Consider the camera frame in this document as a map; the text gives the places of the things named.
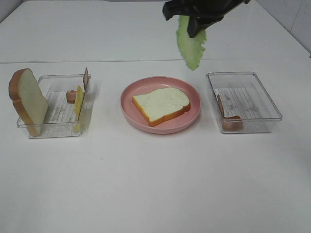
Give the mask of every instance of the yellow cheese slice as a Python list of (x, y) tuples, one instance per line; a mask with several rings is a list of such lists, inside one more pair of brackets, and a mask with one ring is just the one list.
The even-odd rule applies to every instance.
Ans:
[[(73, 106), (73, 110), (76, 114), (75, 121), (77, 121), (79, 119), (83, 98), (84, 98), (84, 93), (82, 91), (82, 88), (81, 88), (81, 86), (78, 86), (77, 93), (76, 93), (76, 99), (74, 101), (74, 106)], [(80, 129), (79, 126), (80, 125), (73, 126), (73, 131), (78, 132)]]

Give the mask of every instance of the white tabletop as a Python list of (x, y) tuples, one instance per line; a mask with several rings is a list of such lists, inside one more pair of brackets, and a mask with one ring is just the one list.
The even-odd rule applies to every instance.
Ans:
[[(8, 96), (12, 74), (82, 73), (97, 95), (80, 137), (27, 139)], [(6, 233), (311, 231), (311, 66), (306, 59), (0, 64), (0, 228)], [(221, 134), (207, 72), (254, 71), (283, 114), (272, 133)], [(132, 127), (119, 99), (133, 81), (193, 85), (198, 120), (174, 134)]]
[[(0, 24), (0, 62), (182, 59), (164, 2), (26, 1)], [(207, 29), (203, 59), (310, 54), (256, 1)]]

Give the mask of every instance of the bread crust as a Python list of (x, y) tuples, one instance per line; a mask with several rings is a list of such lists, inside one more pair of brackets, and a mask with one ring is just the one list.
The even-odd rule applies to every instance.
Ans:
[(171, 120), (173, 118), (176, 118), (176, 117), (182, 115), (184, 112), (189, 111), (190, 108), (191, 108), (191, 104), (190, 104), (190, 101), (189, 101), (189, 104), (186, 105), (186, 106), (183, 106), (182, 109), (180, 109), (180, 110), (178, 110), (176, 112), (164, 115), (163, 117), (161, 117), (161, 118), (159, 118), (159, 119), (157, 119), (155, 121), (150, 121), (149, 117), (147, 116), (147, 114), (144, 112), (143, 108), (138, 104), (138, 102), (136, 101), (136, 99), (134, 97), (132, 97), (132, 102), (137, 107), (137, 109), (140, 111), (140, 113), (143, 115), (143, 117), (148, 122), (148, 125), (150, 127), (153, 127), (153, 126), (156, 126), (158, 124), (161, 124), (164, 121), (168, 121), (168, 120)]
[[(19, 93), (18, 93), (18, 83), (19, 83), (20, 76), (27, 69), (28, 68), (20, 69), (13, 74), (10, 80), (10, 83), (9, 83), (9, 96), (10, 96), (10, 99), (13, 101), (13, 106), (15, 110), (17, 111), (18, 115), (20, 116), (20, 118), (24, 121), (25, 124), (32, 125), (34, 124), (34, 122), (31, 120), (28, 113), (26, 112), (23, 106), (23, 103), (21, 101), (21, 98), (19, 96)], [(36, 130), (34, 126), (28, 126), (27, 130), (31, 136), (39, 136), (39, 132)]]

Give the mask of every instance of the plastic plate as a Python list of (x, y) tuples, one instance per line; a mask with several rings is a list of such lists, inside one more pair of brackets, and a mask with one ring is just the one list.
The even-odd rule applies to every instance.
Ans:
[[(184, 114), (150, 127), (136, 106), (132, 103), (132, 96), (147, 94), (159, 88), (175, 87), (182, 90), (190, 99), (191, 108)], [(138, 80), (125, 88), (121, 94), (120, 104), (127, 121), (136, 128), (157, 134), (175, 133), (190, 126), (199, 116), (202, 102), (199, 93), (185, 81), (163, 76), (155, 76)]]

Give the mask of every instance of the bread slice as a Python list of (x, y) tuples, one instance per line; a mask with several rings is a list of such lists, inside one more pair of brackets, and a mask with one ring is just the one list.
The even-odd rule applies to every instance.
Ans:
[(223, 129), (225, 131), (230, 131), (230, 132), (242, 130), (244, 128), (242, 118), (240, 116), (225, 117), (224, 106), (223, 106), (223, 103), (222, 103), (222, 100), (219, 94), (217, 95), (217, 100), (218, 100), (218, 104), (220, 107), (220, 111), (223, 115), (223, 122), (222, 122)]
[[(48, 102), (30, 69), (16, 71), (9, 84), (9, 95), (13, 105), (25, 124), (42, 124), (48, 109)], [(40, 127), (29, 126), (31, 136), (40, 135)]]
[(181, 90), (166, 87), (132, 97), (132, 102), (150, 127), (173, 119), (190, 109), (190, 100)]

